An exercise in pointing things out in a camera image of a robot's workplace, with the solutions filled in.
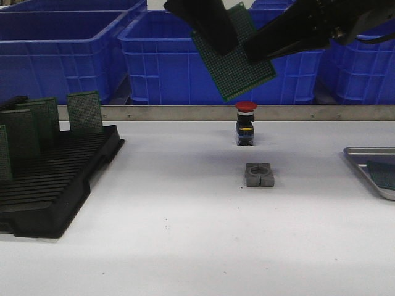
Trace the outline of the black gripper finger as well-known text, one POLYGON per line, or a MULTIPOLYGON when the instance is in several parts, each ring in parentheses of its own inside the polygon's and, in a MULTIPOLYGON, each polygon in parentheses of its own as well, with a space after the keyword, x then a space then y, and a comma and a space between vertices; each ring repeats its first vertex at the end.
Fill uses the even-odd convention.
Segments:
POLYGON ((168 0, 165 10, 184 20, 221 56, 238 46, 238 35, 219 0, 168 0))
POLYGON ((394 18, 394 1, 295 1, 245 42, 251 63, 348 45, 394 18))

